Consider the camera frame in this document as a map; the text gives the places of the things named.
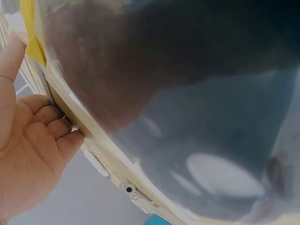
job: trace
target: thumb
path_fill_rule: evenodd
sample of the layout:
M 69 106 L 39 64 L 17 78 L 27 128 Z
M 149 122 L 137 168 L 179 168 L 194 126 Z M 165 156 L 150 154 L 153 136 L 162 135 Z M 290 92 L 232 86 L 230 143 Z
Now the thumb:
M 15 115 L 14 80 L 24 58 L 26 45 L 15 33 L 0 55 L 0 150 L 8 143 Z
M 15 81 L 24 59 L 25 49 L 26 45 L 13 32 L 5 50 L 0 55 L 0 77 L 7 78 L 12 82 Z

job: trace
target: hand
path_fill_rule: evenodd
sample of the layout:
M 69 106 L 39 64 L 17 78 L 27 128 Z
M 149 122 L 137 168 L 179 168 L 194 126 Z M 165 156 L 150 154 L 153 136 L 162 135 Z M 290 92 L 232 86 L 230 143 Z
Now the hand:
M 0 55 L 0 224 L 45 199 L 84 141 L 47 97 L 16 100 L 25 47 L 13 33 Z

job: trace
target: blue object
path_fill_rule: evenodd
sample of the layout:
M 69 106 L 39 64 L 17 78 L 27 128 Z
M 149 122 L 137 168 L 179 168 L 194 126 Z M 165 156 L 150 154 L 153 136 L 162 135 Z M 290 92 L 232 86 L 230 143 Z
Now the blue object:
M 144 223 L 144 225 L 171 225 L 171 224 L 165 221 L 164 219 L 162 219 L 161 217 L 157 215 L 153 215 L 150 217 L 150 219 L 146 221 L 146 223 Z

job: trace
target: white plastic part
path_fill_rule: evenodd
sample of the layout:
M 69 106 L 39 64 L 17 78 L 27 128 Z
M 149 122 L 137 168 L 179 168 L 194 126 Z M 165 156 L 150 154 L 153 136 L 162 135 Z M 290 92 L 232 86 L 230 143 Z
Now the white plastic part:
M 139 203 L 137 203 L 135 200 L 130 199 L 130 201 L 136 206 L 138 207 L 141 211 L 143 211 L 146 214 L 150 214 L 143 206 L 141 206 Z
M 109 177 L 109 172 L 90 151 L 85 151 L 84 156 L 90 161 L 90 163 L 92 163 L 92 165 L 102 176 Z

